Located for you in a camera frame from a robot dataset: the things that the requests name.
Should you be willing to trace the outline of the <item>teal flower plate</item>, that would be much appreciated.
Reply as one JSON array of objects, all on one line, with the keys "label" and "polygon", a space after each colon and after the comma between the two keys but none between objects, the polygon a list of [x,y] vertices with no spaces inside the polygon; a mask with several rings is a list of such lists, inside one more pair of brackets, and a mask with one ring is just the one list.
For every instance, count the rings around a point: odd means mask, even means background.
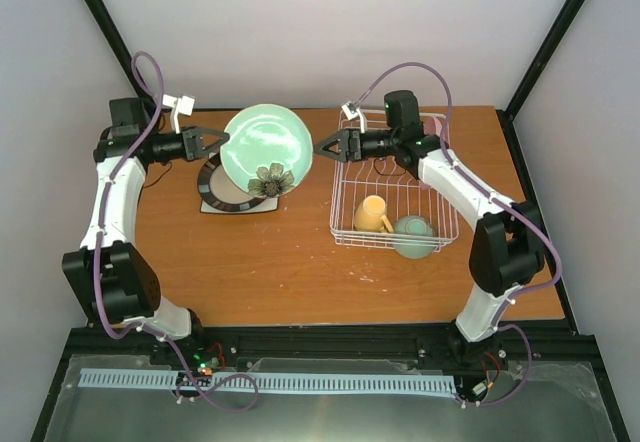
[{"label": "teal flower plate", "polygon": [[284,196],[295,190],[311,170],[311,133],[286,107],[247,107],[229,121],[225,132],[229,139],[220,148],[222,166],[231,182],[252,197]]}]

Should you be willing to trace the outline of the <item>white wire dish rack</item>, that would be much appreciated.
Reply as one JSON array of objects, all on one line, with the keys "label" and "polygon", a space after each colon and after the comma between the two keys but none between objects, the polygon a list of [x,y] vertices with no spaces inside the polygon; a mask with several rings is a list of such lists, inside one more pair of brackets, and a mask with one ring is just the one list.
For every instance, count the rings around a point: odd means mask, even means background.
[{"label": "white wire dish rack", "polygon": [[393,229],[402,217],[416,215],[430,222],[438,252],[456,241],[460,232],[458,212],[435,189],[414,179],[393,157],[335,164],[329,228],[338,245],[368,249],[393,249],[393,234],[357,231],[353,218],[370,195],[387,203]]}]

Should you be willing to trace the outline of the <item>yellow ceramic mug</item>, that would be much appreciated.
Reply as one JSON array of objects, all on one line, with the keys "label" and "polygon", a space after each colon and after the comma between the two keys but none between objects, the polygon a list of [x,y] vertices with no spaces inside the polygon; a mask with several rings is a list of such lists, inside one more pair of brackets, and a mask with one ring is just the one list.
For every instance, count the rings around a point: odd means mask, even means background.
[{"label": "yellow ceramic mug", "polygon": [[387,217],[387,203],[378,195],[367,196],[357,207],[354,218],[357,231],[393,234],[394,229]]}]

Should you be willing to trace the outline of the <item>pink round plate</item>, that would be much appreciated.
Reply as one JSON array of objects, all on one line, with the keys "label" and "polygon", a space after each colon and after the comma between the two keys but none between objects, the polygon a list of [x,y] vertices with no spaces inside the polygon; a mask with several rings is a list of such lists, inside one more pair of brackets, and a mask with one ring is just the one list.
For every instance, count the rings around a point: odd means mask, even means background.
[{"label": "pink round plate", "polygon": [[433,134],[438,137],[442,136],[443,123],[440,118],[429,116],[427,121],[425,122],[425,127],[428,129],[429,134]]}]

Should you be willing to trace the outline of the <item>green ceramic bowl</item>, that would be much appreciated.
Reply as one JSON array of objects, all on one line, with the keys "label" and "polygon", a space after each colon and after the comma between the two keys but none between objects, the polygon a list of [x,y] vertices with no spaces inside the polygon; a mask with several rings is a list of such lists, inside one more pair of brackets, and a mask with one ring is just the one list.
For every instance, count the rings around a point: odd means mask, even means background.
[{"label": "green ceramic bowl", "polygon": [[393,249],[402,257],[422,259],[435,250],[435,231],[425,218],[409,215],[394,224]]}]

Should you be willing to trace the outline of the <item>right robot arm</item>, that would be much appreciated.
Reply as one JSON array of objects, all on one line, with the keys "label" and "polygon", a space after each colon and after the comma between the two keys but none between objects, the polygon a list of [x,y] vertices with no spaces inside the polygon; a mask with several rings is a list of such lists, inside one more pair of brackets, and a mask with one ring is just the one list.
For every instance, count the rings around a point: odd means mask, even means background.
[{"label": "right robot arm", "polygon": [[448,335],[451,358],[468,365],[489,347],[516,294],[544,267],[540,213],[530,202],[516,203],[496,192],[466,169],[441,136],[426,133],[413,92],[387,93],[384,111],[386,129],[341,129],[314,151],[342,163],[393,157],[442,195],[473,230],[469,271],[474,285]]}]

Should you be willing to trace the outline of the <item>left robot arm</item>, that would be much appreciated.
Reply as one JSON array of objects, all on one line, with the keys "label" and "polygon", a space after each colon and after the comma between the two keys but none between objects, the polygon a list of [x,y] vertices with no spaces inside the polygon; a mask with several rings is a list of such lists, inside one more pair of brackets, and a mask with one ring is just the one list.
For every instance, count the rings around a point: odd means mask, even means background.
[{"label": "left robot arm", "polygon": [[162,132],[162,111],[149,101],[110,101],[111,124],[93,151],[98,182],[89,227],[79,249],[64,254],[61,263],[89,322],[116,339],[136,330],[161,342],[174,340],[174,354],[190,365],[208,352],[202,324],[193,310],[162,295],[156,273],[136,248],[135,227],[150,165],[205,158],[229,139],[218,130],[180,127],[180,116],[191,115],[194,104],[187,95],[164,95],[171,129]]}]

